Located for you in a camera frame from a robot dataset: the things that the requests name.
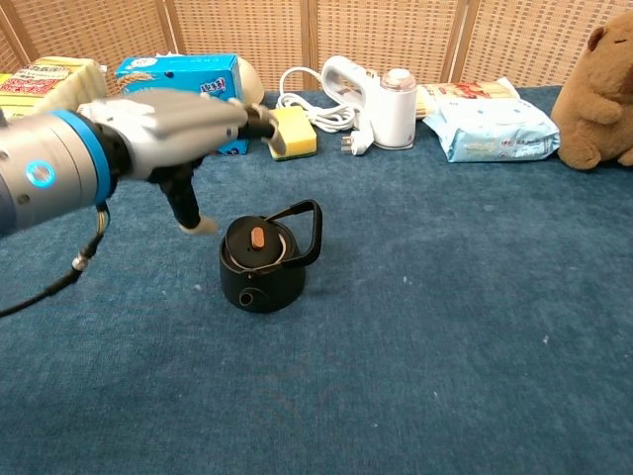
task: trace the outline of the robotic arm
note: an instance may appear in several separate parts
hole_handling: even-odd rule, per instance
[[[205,155],[236,139],[285,152],[261,106],[152,89],[96,100],[81,114],[55,111],[0,126],[0,238],[88,206],[121,180],[157,184],[180,228],[208,234],[191,180]]]

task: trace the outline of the white cable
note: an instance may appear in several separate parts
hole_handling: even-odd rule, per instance
[[[306,111],[306,116],[310,123],[318,127],[324,132],[334,134],[336,132],[348,131],[354,128],[354,120],[356,116],[362,113],[363,109],[356,104],[340,104],[334,107],[316,107],[310,104],[306,99],[292,92],[284,91],[284,82],[286,78],[293,72],[306,72],[322,82],[321,75],[303,66],[295,66],[284,72],[279,80],[279,99],[276,107],[282,109],[284,107],[300,106]],[[354,155],[362,155],[367,148],[374,142],[374,133],[368,121],[361,121],[359,131],[354,131],[350,136],[342,139],[341,149],[349,151]]]

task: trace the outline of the blue box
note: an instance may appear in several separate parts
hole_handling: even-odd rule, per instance
[[[236,54],[128,57],[115,71],[115,78],[123,94],[170,88],[207,92],[224,101],[230,98],[243,101]],[[248,140],[239,140],[211,154],[246,154],[247,151]]]

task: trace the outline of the stuffed animal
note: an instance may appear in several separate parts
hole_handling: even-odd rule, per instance
[[[552,109],[558,155],[589,170],[617,158],[633,165],[633,11],[593,30]]]

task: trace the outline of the woven screen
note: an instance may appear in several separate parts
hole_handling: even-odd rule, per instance
[[[482,0],[463,71],[453,80],[495,80],[515,86],[565,82],[591,31],[633,1]]]
[[[267,90],[278,90],[286,69],[302,65],[301,1],[173,0],[187,54],[232,52],[257,70]],[[301,74],[287,89],[302,89]]]
[[[3,72],[15,72],[21,65],[11,50],[7,36],[0,30],[0,74]]]
[[[406,67],[440,80],[457,0],[318,0],[318,67],[342,54],[385,73]]]
[[[153,0],[12,1],[38,57],[91,57],[113,73],[126,56],[166,52]]]

